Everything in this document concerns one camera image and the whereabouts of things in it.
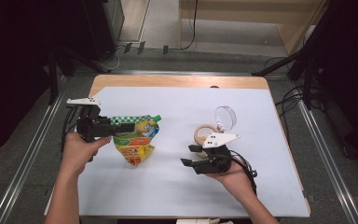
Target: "human hand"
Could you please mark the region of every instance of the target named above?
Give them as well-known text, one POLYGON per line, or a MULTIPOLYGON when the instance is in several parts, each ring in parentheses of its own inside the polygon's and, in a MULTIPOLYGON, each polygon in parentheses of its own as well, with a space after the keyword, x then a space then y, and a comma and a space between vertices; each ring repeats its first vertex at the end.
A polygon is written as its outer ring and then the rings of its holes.
POLYGON ((112 137, 102 137, 94 142, 87 143, 81 138, 80 134, 69 133, 65 138, 60 172, 79 176, 84 171, 89 159, 96 156, 98 149, 108 144, 111 139, 112 137))
POLYGON ((243 196, 254 194, 251 186, 251 182, 236 162, 232 161, 231 166, 225 173, 222 174, 207 174, 206 176, 211 177, 222 183, 225 189, 239 200, 243 196))

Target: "wrist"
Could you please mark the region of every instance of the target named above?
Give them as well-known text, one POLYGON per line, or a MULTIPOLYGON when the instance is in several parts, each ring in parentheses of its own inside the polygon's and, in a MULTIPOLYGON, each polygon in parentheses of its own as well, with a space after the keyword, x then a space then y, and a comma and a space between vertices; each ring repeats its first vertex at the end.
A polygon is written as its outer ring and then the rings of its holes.
POLYGON ((66 169, 66 168, 60 168, 60 171, 58 172, 58 176, 57 179, 62 179, 62 180, 74 180, 77 181, 78 180, 79 175, 76 172, 71 171, 70 169, 66 169))
POLYGON ((257 196, 252 189, 245 189, 238 195, 234 195, 235 199, 242 204, 242 206, 248 206, 258 201, 257 196))

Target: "white table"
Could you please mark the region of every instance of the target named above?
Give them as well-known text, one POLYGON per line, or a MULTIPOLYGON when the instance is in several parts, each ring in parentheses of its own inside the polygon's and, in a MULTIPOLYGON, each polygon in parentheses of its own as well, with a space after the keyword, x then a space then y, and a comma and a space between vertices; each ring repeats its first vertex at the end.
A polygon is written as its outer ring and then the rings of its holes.
POLYGON ((262 203, 275 217, 310 215, 264 78, 99 76, 91 94, 95 92, 102 101, 101 115, 161 115, 162 120, 152 140, 155 150, 137 168, 124 160, 113 142, 101 148, 94 161, 87 164, 78 185, 81 216, 248 217, 220 183, 196 175, 180 161, 200 160, 187 146, 194 144, 197 126, 214 124, 213 113, 220 105, 229 105, 236 112, 238 122, 231 133, 241 138, 227 146, 257 170, 255 182, 262 203), (225 87, 232 83, 249 88, 177 87, 186 81, 193 87, 225 87), (163 83, 176 87, 159 87, 163 83), (126 85, 138 87, 119 87, 126 85))

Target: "tripod leg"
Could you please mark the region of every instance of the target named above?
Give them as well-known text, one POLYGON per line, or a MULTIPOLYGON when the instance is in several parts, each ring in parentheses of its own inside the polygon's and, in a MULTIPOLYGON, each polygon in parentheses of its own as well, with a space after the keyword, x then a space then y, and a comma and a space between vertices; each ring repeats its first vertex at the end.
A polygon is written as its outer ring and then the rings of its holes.
POLYGON ((100 73, 105 73, 105 71, 98 67, 97 65, 95 65, 94 63, 90 62, 89 60, 81 57, 80 55, 76 54, 74 51, 72 51, 71 49, 68 49, 66 47, 60 47, 60 50, 64 53, 66 53, 69 57, 76 59, 78 61, 80 61, 81 63, 85 64, 86 66, 88 66, 89 68, 93 69, 96 72, 100 72, 100 73))
POLYGON ((287 77, 289 77, 290 80, 298 80, 304 72, 306 64, 306 58, 298 58, 287 73, 287 77))
POLYGON ((56 49, 54 51, 54 57, 55 61, 57 62, 57 65, 61 68, 62 73, 66 77, 72 77, 75 74, 76 70, 74 68, 74 65, 64 52, 60 51, 59 49, 56 49))
POLYGON ((285 65, 289 64, 290 62, 296 60, 302 54, 303 54, 302 51, 299 50, 298 52, 294 53, 293 55, 290 55, 289 57, 273 64, 272 66, 270 66, 266 69, 263 69, 259 72, 252 73, 252 77, 264 77, 265 75, 268 75, 269 73, 277 70, 278 68, 285 66, 285 65))

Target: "black device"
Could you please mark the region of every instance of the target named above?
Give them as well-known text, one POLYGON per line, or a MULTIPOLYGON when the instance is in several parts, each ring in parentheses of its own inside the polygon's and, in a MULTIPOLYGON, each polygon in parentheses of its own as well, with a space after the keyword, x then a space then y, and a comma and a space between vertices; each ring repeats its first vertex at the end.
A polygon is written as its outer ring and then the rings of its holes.
POLYGON ((81 106, 79 119, 76 120, 76 130, 82 135, 86 142, 95 141, 96 137, 115 136, 119 133, 132 133, 135 130, 135 123, 111 124, 108 117, 100 116, 101 108, 97 105, 75 105, 66 116, 62 128, 62 152, 64 138, 72 129, 66 130, 69 118, 75 115, 77 108, 81 106))
POLYGON ((254 193, 257 195, 255 184, 255 177, 257 177, 257 171, 252 169, 250 163, 246 159, 244 159, 243 156, 241 156, 237 152, 228 150, 226 145, 209 148, 203 148, 197 145, 190 145, 188 146, 188 148, 191 152, 204 151, 208 156, 208 160, 204 161, 181 159, 182 164, 184 166, 193 167, 197 175, 225 173, 231 167, 231 162, 234 161, 240 167, 242 167, 243 171, 246 173, 249 180, 251 181, 251 186, 254 193))

